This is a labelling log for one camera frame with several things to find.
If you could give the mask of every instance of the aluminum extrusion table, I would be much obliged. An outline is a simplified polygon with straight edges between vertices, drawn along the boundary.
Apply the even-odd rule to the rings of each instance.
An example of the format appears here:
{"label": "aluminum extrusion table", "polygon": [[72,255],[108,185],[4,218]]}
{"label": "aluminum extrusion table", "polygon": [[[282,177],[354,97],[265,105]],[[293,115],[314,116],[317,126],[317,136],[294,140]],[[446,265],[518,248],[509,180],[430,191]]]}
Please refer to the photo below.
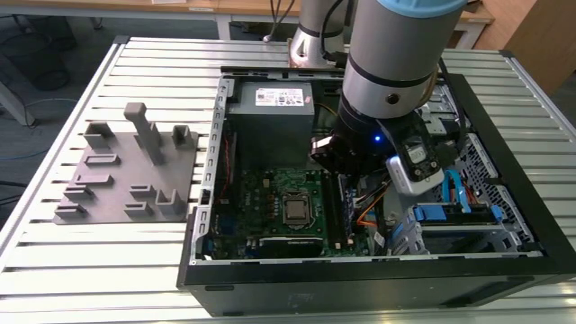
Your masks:
{"label": "aluminum extrusion table", "polygon": [[[576,132],[513,58],[446,51],[576,245]],[[113,44],[0,233],[0,323],[200,321],[209,314],[176,289],[184,223],[52,224],[90,121],[133,132],[128,102],[144,102],[158,130],[186,124],[204,134],[221,65],[286,67],[285,43],[132,38]],[[194,180],[205,154],[197,153]],[[190,205],[198,197],[192,185]],[[576,281],[530,288],[480,308],[213,319],[246,323],[573,323]]]}

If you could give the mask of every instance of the white sticker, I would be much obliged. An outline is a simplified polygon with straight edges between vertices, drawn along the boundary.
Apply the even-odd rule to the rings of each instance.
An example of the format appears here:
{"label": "white sticker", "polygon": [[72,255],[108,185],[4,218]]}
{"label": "white sticker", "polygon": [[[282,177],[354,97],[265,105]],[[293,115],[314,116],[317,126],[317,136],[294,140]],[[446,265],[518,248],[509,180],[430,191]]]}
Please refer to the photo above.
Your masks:
{"label": "white sticker", "polygon": [[304,106],[302,89],[256,90],[256,106]]}
{"label": "white sticker", "polygon": [[374,241],[377,245],[382,248],[384,247],[384,237],[380,235],[380,233],[374,233]]}
{"label": "white sticker", "polygon": [[410,157],[412,163],[420,163],[425,160],[425,151],[422,145],[410,147],[408,149],[408,156]]}
{"label": "white sticker", "polygon": [[214,11],[214,8],[188,7],[188,10],[189,11],[204,11],[204,12],[209,11],[209,12],[212,12],[212,11]]}

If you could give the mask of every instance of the power supply label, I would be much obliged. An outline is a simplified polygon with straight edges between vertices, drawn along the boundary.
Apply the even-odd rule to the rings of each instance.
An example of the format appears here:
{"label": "power supply label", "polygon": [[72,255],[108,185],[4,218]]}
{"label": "power supply label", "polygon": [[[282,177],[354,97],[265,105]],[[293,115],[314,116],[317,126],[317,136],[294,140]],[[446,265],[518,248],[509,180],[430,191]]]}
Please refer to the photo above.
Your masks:
{"label": "power supply label", "polygon": [[260,88],[256,90],[256,106],[304,106],[302,89]]}

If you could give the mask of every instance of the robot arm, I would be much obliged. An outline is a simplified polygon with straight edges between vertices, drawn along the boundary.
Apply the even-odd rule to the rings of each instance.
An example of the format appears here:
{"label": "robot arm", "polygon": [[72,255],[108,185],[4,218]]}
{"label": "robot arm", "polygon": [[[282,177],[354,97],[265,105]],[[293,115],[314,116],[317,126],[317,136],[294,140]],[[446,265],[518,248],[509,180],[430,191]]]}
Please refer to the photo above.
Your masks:
{"label": "robot arm", "polygon": [[361,176],[388,169],[398,192],[418,195],[444,179],[414,112],[436,82],[437,63],[466,0],[360,0],[338,119],[312,157]]}
{"label": "robot arm", "polygon": [[[333,64],[322,57],[321,43],[324,42],[326,52],[344,52],[342,30],[349,1],[301,1],[297,30],[289,44],[289,58],[293,66],[298,68],[333,68]],[[324,21],[324,39],[321,39]]]}

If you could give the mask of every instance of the black computer chassis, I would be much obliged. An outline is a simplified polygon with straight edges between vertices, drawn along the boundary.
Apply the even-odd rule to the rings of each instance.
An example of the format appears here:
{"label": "black computer chassis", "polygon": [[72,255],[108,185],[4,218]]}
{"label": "black computer chassis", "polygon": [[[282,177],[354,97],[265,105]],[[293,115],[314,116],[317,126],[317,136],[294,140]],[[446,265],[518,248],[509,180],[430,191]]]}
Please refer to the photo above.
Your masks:
{"label": "black computer chassis", "polygon": [[[268,80],[266,71],[289,68],[222,68]],[[462,75],[450,74],[454,101],[501,175],[542,257],[358,263],[189,265],[194,211],[188,217],[177,287],[196,297],[214,317],[333,313],[478,306],[530,286],[576,276],[576,252],[554,222],[486,111]]]}

